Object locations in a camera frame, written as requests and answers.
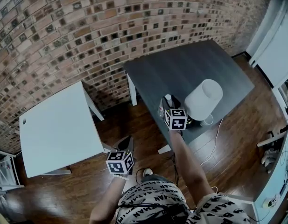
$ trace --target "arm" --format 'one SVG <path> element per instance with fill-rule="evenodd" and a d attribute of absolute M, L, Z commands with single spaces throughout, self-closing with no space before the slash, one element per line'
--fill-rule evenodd
<path fill-rule="evenodd" d="M 115 177 L 103 194 L 101 200 L 93 208 L 90 224 L 110 223 L 122 195 L 126 180 Z"/>
<path fill-rule="evenodd" d="M 205 172 L 185 144 L 181 134 L 170 130 L 169 136 L 181 176 L 197 205 L 203 196 L 213 193 L 213 190 L 207 181 Z"/>

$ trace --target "lamp shade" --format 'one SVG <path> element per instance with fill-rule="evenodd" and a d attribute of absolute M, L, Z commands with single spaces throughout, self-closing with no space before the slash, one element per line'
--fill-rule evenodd
<path fill-rule="evenodd" d="M 216 81 L 206 79 L 185 98 L 184 106 L 192 119 L 204 120 L 222 97 L 222 87 Z"/>

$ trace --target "small bottle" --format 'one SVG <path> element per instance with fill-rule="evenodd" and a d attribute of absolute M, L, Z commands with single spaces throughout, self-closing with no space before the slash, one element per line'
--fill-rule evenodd
<path fill-rule="evenodd" d="M 168 105 L 170 106 L 170 108 L 173 108 L 173 101 L 172 101 L 172 96 L 167 94 L 165 96 L 166 100 L 168 101 Z"/>
<path fill-rule="evenodd" d="M 157 114 L 160 118 L 164 117 L 164 109 L 163 109 L 163 105 L 162 105 L 162 99 L 161 99 L 161 102 L 159 103 Z"/>

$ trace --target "white table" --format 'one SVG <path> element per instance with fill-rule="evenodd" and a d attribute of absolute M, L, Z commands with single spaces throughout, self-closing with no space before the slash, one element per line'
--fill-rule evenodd
<path fill-rule="evenodd" d="M 59 169 L 111 150 L 101 142 L 89 108 L 104 120 L 80 81 L 20 116 L 27 177 L 70 174 Z"/>
<path fill-rule="evenodd" d="M 227 194 L 228 198 L 235 203 L 250 204 L 253 207 L 256 220 L 258 221 L 257 223 L 260 224 L 269 223 L 269 221 L 273 218 L 274 214 L 280 207 L 282 201 L 284 200 L 288 192 L 288 184 L 287 184 L 283 194 L 281 195 L 280 200 L 273 208 L 265 209 L 262 207 L 266 198 L 272 198 L 274 195 L 280 193 L 281 188 L 283 187 L 284 184 L 284 178 L 287 176 L 286 164 L 288 160 L 288 130 L 286 132 L 281 133 L 280 135 L 277 135 L 273 138 L 270 138 L 257 144 L 257 147 L 260 147 L 269 144 L 273 141 L 276 141 L 280 138 L 284 138 L 280 153 L 272 167 L 272 172 L 270 173 L 270 177 L 265 187 L 262 190 L 260 190 L 259 194 L 256 195 L 255 197 L 243 197 Z"/>

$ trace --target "sneaker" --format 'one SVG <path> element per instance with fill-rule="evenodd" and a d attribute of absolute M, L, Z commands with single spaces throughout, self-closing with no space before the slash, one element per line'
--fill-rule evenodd
<path fill-rule="evenodd" d="M 266 150 L 264 155 L 263 155 L 263 158 L 261 159 L 261 163 L 264 164 L 267 158 L 275 158 L 276 159 L 278 154 L 279 154 L 278 150 L 275 150 L 275 151 L 272 151 L 272 149 Z"/>
<path fill-rule="evenodd" d="M 274 158 L 267 158 L 264 162 L 264 166 L 266 167 L 268 164 L 272 163 L 272 162 L 275 162 L 275 159 Z"/>
<path fill-rule="evenodd" d="M 143 177 L 146 177 L 146 176 L 149 176 L 149 175 L 152 175 L 152 174 L 153 174 L 152 169 L 150 169 L 150 168 L 145 168 L 145 169 L 144 169 L 144 172 L 143 172 Z"/>

